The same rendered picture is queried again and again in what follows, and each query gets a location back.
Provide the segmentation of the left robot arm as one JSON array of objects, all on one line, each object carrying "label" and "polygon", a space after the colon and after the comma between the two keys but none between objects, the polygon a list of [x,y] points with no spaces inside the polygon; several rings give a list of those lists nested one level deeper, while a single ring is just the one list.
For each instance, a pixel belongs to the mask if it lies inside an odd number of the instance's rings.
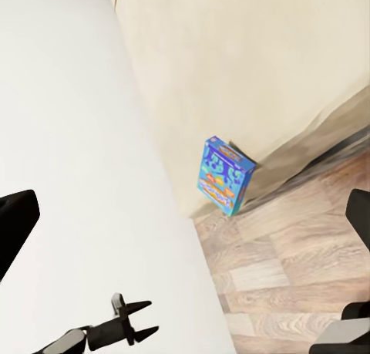
[{"label": "left robot arm", "polygon": [[113,319],[101,323],[96,327],[80,327],[79,329],[70,329],[65,335],[56,341],[45,346],[34,354],[84,354],[86,343],[89,349],[94,352],[103,346],[108,346],[114,342],[125,339],[131,346],[135,342],[142,342],[160,328],[154,326],[151,329],[136,331],[129,323],[129,316],[138,312],[148,305],[151,301],[132,302],[126,304],[121,293],[115,293],[110,299],[113,307]]}]

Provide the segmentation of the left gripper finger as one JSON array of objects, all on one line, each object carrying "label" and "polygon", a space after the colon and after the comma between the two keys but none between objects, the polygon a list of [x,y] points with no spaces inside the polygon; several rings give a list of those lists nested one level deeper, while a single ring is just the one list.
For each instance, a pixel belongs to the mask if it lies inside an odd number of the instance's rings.
[{"label": "left gripper finger", "polygon": [[129,321],[129,316],[132,315],[132,313],[138,312],[138,310],[141,310],[144,307],[147,307],[148,305],[152,305],[151,301],[142,301],[142,302],[132,302],[129,304],[124,305],[124,312],[126,313],[126,320]]},{"label": "left gripper finger", "polygon": [[154,326],[151,329],[143,329],[141,331],[136,331],[133,328],[134,339],[136,339],[136,342],[142,342],[142,340],[146,339],[146,337],[149,337],[159,329],[159,326]]}]

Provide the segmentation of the board game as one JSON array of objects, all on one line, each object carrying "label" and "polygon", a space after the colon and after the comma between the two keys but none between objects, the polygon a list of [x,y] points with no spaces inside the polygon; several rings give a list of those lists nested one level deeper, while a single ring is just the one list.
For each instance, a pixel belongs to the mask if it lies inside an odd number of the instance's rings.
[{"label": "board game", "polygon": [[230,144],[211,137],[203,147],[197,189],[233,217],[241,207],[255,167],[256,163],[236,152]]}]

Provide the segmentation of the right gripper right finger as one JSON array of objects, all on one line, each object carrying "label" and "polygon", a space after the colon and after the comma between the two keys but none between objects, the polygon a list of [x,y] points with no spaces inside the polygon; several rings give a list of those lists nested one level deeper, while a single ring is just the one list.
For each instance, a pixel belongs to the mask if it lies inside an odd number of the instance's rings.
[{"label": "right gripper right finger", "polygon": [[370,192],[352,189],[345,216],[370,251]]}]

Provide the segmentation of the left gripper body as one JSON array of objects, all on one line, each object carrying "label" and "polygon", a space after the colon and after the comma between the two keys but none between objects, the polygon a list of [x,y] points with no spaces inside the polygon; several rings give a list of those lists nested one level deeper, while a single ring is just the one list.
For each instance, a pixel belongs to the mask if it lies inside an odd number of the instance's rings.
[{"label": "left gripper body", "polygon": [[134,346],[136,344],[136,339],[134,339],[133,327],[131,327],[130,324],[131,323],[126,320],[124,307],[119,307],[119,318],[100,324],[104,346],[122,341],[123,339],[125,339],[131,346]]}]

